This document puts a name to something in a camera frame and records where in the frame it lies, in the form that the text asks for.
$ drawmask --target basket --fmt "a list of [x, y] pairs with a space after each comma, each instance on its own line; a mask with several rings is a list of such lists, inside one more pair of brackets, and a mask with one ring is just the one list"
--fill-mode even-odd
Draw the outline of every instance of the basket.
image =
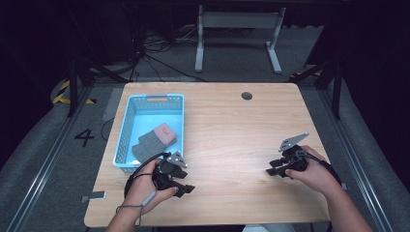
[[162, 123], [176, 133], [176, 142], [165, 152], [184, 155], [184, 96], [131, 95], [127, 102], [123, 124], [118, 137], [113, 163], [126, 173], [134, 172], [141, 163], [132, 153], [132, 146], [138, 144], [138, 137], [153, 130]]

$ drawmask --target person's left hand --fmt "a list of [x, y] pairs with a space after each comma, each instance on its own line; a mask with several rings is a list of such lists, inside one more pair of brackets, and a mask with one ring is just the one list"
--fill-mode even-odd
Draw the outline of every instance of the person's left hand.
[[[160, 159], [154, 159], [145, 165], [137, 174], [152, 174], [155, 166], [160, 162]], [[135, 180], [133, 180], [132, 186], [127, 194], [126, 199], [124, 200], [123, 205], [141, 205], [151, 192], [156, 191], [154, 183], [152, 181], [152, 175], [142, 175]], [[152, 211], [157, 205], [162, 201], [171, 198], [175, 192], [178, 191], [178, 188], [167, 188], [165, 190], [157, 190], [155, 197], [142, 208], [142, 215], [147, 214]]]

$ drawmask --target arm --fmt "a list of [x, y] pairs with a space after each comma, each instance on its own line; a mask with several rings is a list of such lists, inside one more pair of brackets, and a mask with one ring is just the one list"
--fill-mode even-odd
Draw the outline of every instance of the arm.
[[[159, 162], [160, 159], [149, 162], [138, 174], [153, 173], [155, 166]], [[122, 205], [140, 206], [147, 196], [155, 190], [156, 188], [152, 182], [151, 175], [140, 176], [133, 181], [130, 191]], [[155, 197], [144, 207], [120, 208], [108, 224], [106, 231], [133, 231], [135, 223], [140, 216], [153, 210], [162, 201], [171, 198], [177, 191], [178, 188], [159, 190]]]
[[[309, 146], [302, 147], [307, 153], [325, 160]], [[305, 171], [286, 170], [286, 175], [299, 180], [311, 189], [321, 192], [328, 202], [329, 216], [335, 231], [372, 231], [349, 195], [332, 174], [317, 161], [308, 159]]]

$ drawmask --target light wood surface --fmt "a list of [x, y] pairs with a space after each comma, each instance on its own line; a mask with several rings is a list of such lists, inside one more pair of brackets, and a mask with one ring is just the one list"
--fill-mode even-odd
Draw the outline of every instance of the light wood surface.
[[[252, 93], [250, 101], [242, 99]], [[130, 174], [113, 165], [128, 97], [185, 96], [184, 157], [188, 176], [177, 182], [195, 189], [172, 197], [142, 217], [141, 225], [207, 225], [327, 221], [325, 198], [303, 183], [265, 171], [281, 157], [285, 138], [309, 132], [299, 145], [327, 157], [298, 87], [291, 83], [132, 83], [124, 88], [85, 224], [107, 226], [121, 205]]]

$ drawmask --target yellow and black tape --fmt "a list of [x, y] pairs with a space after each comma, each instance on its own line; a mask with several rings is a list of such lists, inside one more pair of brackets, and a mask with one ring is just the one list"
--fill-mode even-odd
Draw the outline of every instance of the yellow and black tape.
[[[71, 103], [70, 99], [64, 98], [64, 93], [66, 92], [69, 86], [70, 86], [70, 80], [66, 79], [63, 85], [61, 85], [61, 88], [58, 91], [57, 96], [54, 98], [53, 103]], [[85, 103], [97, 103], [97, 100], [89, 99]]]

